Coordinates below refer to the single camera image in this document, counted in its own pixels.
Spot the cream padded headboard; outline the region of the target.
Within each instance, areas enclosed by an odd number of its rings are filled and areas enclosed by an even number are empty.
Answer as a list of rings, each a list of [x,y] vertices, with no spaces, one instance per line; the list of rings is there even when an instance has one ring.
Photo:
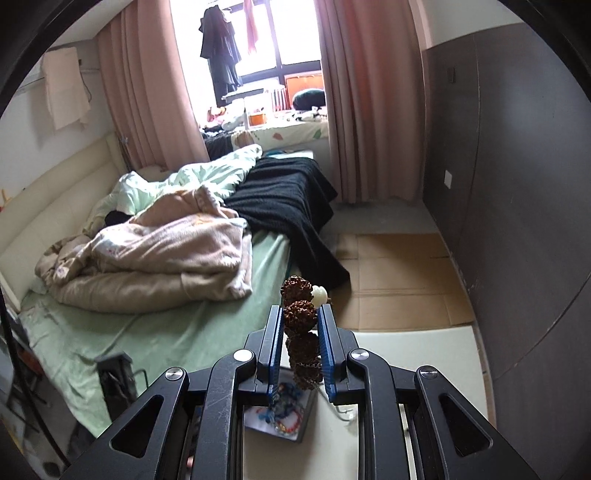
[[[35,283],[35,265],[56,241],[79,233],[94,205],[127,172],[114,133],[45,172],[1,213],[1,287],[13,311]]]

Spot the pink beige blanket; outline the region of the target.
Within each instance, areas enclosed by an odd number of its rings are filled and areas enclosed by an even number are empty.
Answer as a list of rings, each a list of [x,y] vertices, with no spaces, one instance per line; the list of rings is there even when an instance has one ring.
[[[35,274],[59,303],[100,313],[240,300],[252,293],[252,236],[202,184],[166,193],[94,237],[56,242]]]

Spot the cluttered window sill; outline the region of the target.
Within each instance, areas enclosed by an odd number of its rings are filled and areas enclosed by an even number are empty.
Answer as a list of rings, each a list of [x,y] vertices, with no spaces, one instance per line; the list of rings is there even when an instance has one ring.
[[[222,97],[200,127],[212,157],[249,144],[264,150],[291,148],[329,137],[324,78],[320,72],[245,86]]]

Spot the thin silver bangle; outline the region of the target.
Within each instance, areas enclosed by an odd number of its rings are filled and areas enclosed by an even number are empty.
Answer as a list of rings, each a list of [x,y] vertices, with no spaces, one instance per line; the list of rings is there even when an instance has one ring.
[[[328,394],[325,392],[325,389],[322,388],[321,386],[318,386],[317,388],[315,388],[315,390],[317,390],[318,395],[320,395],[322,397],[322,399],[325,401],[325,403],[328,404],[329,409],[332,411],[333,414],[335,414],[335,417],[337,417],[339,419],[339,421],[345,422],[345,423],[352,423],[353,421],[356,420],[356,417],[358,416],[359,413],[359,409],[356,405],[335,405],[332,404],[331,401],[329,401],[329,397]]]

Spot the pink curtain right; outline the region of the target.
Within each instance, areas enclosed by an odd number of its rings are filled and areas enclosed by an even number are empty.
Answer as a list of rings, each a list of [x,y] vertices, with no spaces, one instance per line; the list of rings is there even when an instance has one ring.
[[[417,200],[425,91],[409,2],[318,1],[315,10],[339,200]]]

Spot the dark hanging clothes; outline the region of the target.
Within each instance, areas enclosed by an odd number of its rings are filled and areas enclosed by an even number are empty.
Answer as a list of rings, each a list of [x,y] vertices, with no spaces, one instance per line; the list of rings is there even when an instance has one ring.
[[[218,5],[204,11],[200,19],[202,34],[200,57],[207,60],[217,107],[223,107],[224,97],[242,86],[236,65],[242,57],[235,42],[235,30]]]

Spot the mint patterned quilt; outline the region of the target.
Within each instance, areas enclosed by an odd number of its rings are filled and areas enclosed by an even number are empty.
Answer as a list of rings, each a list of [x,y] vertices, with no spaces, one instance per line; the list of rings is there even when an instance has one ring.
[[[109,212],[134,216],[164,194],[181,189],[191,190],[206,185],[214,198],[223,202],[235,192],[261,156],[263,148],[252,144],[208,163],[184,165],[162,181],[147,181],[137,172],[124,174],[111,193],[95,204],[81,232],[93,237],[105,226]]]

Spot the black jewelry box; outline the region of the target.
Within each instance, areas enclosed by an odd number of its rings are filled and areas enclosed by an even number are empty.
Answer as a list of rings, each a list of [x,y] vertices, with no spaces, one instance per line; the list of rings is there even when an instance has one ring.
[[[269,406],[253,406],[245,410],[246,429],[301,443],[307,430],[317,391],[301,390],[290,369],[280,368],[280,384]]]

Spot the white wall socket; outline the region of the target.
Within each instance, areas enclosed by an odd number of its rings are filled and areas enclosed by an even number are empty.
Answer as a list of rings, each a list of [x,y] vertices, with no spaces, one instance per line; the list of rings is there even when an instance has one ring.
[[[452,188],[452,181],[453,181],[453,175],[449,170],[445,171],[444,174],[444,185],[448,188],[451,189]]]

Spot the pink curtain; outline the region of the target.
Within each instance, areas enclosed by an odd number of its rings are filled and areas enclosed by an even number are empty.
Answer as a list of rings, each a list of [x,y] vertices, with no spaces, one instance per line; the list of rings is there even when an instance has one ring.
[[[133,1],[97,35],[115,131],[131,167],[176,171],[207,162],[193,115],[168,1]]]
[[[315,10],[339,200],[417,200],[425,91],[409,2],[318,1]]]

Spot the black knit blanket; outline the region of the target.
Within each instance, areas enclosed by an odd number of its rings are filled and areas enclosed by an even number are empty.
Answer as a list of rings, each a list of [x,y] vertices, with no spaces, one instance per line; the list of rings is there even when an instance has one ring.
[[[337,191],[315,160],[263,156],[224,204],[252,231],[286,236],[291,262],[304,279],[332,291],[349,282],[349,271],[321,237],[334,216],[335,197]]]

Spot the cardboard floor sheet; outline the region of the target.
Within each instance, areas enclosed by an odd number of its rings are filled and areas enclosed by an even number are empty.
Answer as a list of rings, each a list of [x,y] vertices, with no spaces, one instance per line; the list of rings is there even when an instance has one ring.
[[[331,292],[339,327],[419,331],[476,320],[438,233],[339,234],[335,256],[349,271],[349,283]]]

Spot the beige cloth on wall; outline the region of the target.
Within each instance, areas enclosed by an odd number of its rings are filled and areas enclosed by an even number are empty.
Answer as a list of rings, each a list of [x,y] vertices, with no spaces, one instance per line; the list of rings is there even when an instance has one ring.
[[[79,69],[75,47],[46,52],[41,60],[45,97],[55,130],[74,123],[86,125],[90,103]]]

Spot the pink curtain left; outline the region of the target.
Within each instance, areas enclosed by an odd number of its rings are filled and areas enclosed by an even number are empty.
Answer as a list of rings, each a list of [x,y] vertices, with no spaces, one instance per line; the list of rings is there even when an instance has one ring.
[[[133,1],[97,35],[115,131],[131,167],[176,171],[207,162],[193,115],[168,1]]]

